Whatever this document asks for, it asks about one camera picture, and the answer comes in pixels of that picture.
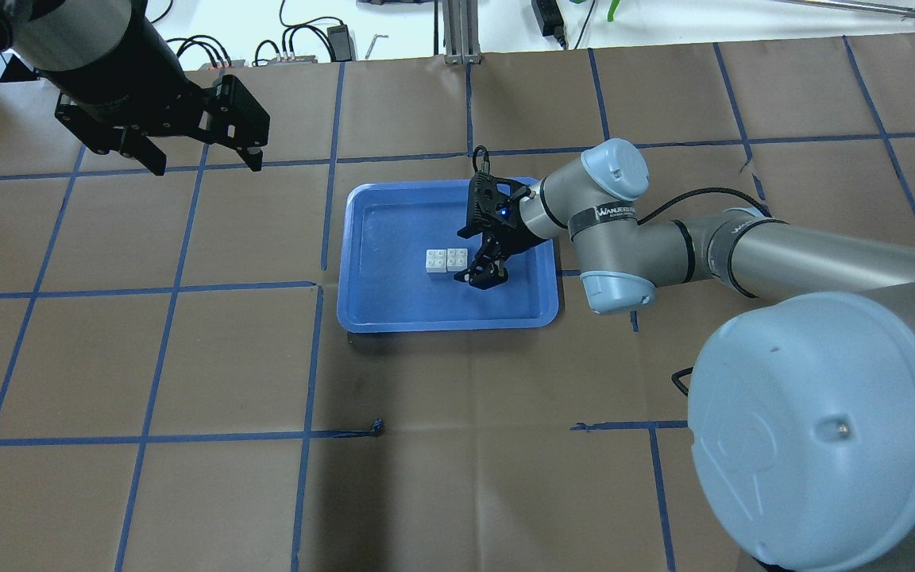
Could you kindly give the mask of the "white toy block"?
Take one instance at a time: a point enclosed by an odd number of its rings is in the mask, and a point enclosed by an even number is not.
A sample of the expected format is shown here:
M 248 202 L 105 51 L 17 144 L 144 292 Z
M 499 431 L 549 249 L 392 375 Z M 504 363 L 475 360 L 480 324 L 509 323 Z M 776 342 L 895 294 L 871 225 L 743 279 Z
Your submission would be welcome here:
M 424 270 L 427 274 L 446 274 L 448 272 L 448 249 L 425 250 Z
M 447 249 L 446 250 L 446 271 L 456 272 L 464 271 L 469 267 L 469 251 L 467 249 Z

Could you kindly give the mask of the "blue plastic tray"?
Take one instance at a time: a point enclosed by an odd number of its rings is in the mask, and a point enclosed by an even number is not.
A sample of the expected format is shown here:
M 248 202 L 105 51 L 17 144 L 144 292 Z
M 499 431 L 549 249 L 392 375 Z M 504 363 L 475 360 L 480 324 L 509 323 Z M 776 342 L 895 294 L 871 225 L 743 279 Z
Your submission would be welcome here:
M 560 308 L 554 244 L 509 258 L 488 290 L 427 274 L 425 250 L 467 249 L 465 179 L 362 184 L 346 198 L 337 316 L 353 333 L 542 328 Z

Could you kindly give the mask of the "black power adapter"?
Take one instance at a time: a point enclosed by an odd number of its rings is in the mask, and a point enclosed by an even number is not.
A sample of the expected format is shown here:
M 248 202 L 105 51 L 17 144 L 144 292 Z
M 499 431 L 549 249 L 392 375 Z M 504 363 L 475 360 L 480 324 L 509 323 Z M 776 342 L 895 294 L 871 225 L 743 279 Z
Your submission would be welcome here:
M 351 29 L 345 23 L 328 26 L 326 29 L 328 44 L 330 44 L 331 61 L 349 62 L 355 59 L 355 48 Z

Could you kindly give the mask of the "brown paper table mat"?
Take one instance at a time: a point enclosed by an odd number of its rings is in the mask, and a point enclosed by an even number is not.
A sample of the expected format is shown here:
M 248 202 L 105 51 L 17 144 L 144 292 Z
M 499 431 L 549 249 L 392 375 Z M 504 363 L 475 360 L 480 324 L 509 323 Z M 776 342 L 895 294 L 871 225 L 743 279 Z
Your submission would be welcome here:
M 86 151 L 0 83 L 0 571 L 732 571 L 670 374 L 758 306 L 589 309 L 566 238 L 480 291 L 469 152 L 633 140 L 640 216 L 729 187 L 915 247 L 915 33 L 237 69 L 268 163 Z

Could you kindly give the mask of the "aluminium frame post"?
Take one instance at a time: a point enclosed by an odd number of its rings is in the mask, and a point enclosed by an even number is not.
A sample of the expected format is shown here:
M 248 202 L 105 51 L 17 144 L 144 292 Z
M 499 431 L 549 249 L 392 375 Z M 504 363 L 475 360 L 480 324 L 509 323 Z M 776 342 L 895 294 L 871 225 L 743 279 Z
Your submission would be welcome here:
M 448 65 L 479 64 L 479 1 L 440 1 L 443 58 Z

